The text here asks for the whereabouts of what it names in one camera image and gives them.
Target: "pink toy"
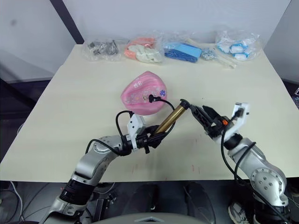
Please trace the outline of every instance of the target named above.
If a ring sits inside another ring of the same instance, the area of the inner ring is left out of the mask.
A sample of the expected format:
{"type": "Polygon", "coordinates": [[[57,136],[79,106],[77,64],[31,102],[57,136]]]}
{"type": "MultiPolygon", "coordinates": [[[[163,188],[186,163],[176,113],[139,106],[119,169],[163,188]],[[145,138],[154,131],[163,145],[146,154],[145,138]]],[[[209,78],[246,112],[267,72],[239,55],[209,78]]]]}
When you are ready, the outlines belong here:
{"type": "Polygon", "coordinates": [[[167,99],[166,86],[156,74],[146,71],[131,82],[121,94],[121,100],[128,110],[139,115],[157,113],[164,102],[149,102],[149,95],[167,99]]]}

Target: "beige tabletop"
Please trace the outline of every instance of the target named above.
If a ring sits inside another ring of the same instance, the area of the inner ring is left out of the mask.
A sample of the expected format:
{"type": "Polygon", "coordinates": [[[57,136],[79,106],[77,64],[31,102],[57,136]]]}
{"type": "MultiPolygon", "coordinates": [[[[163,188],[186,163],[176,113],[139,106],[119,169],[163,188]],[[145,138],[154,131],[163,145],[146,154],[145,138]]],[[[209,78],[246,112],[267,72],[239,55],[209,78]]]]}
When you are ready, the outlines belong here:
{"type": "MultiPolygon", "coordinates": [[[[299,111],[263,52],[233,70],[203,60],[165,59],[163,65],[130,59],[88,62],[80,49],[81,45],[74,47],[27,118],[0,164],[1,180],[67,182],[90,139],[118,134],[115,116],[125,109],[120,95],[147,70],[163,79],[174,106],[184,98],[230,117],[235,102],[250,103],[250,115],[240,133],[256,141],[268,161],[287,177],[299,176],[299,111]]],[[[146,116],[147,125],[160,124],[170,112],[164,106],[146,116]]],[[[127,121],[126,115],[121,116],[124,133],[127,121]]],[[[222,161],[220,146],[205,135],[190,111],[150,151],[116,158],[101,181],[233,178],[222,161]]]]}

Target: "gold cylinder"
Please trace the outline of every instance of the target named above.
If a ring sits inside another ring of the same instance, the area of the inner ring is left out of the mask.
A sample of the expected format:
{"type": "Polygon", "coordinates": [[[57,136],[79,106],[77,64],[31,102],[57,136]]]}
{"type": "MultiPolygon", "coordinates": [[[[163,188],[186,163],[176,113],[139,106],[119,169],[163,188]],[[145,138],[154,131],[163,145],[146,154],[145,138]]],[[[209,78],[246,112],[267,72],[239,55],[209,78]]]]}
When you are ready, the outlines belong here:
{"type": "Polygon", "coordinates": [[[166,132],[166,130],[186,111],[181,105],[177,108],[160,124],[154,134],[166,132]]]}

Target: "blue item in bag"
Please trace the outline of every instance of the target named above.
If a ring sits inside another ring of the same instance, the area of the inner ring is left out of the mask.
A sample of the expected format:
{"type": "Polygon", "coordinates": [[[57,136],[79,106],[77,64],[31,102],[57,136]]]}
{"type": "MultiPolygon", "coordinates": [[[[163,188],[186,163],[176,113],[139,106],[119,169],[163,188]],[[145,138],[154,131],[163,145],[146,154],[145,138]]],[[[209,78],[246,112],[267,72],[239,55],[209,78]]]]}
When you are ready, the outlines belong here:
{"type": "Polygon", "coordinates": [[[164,45],[166,57],[182,61],[197,62],[201,55],[201,49],[182,42],[169,42],[164,45]]]}

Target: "clear plastic bag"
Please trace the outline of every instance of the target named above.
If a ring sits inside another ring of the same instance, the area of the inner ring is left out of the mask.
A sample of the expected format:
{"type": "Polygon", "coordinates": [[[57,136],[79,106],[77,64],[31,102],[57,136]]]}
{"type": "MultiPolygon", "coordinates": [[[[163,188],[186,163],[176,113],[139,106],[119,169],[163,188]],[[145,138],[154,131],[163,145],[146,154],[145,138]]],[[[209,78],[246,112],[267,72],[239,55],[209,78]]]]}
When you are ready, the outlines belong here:
{"type": "Polygon", "coordinates": [[[83,43],[81,53],[88,61],[119,61],[127,43],[123,38],[90,38],[83,43]]]}
{"type": "Polygon", "coordinates": [[[197,40],[191,38],[187,39],[187,43],[201,48],[202,52],[200,57],[205,61],[217,61],[224,67],[228,67],[231,69],[235,69],[237,66],[236,61],[233,58],[226,56],[214,47],[209,47],[210,44],[199,43],[197,40]]]}
{"type": "Polygon", "coordinates": [[[187,32],[171,32],[163,38],[165,57],[195,63],[201,55],[201,48],[187,42],[187,32]]]}
{"type": "Polygon", "coordinates": [[[144,63],[161,63],[164,55],[161,39],[162,36],[158,34],[135,37],[126,45],[124,55],[144,63]]]}
{"type": "Polygon", "coordinates": [[[220,51],[239,61],[251,60],[262,50],[260,35],[244,30],[219,31],[215,42],[220,51]]]}

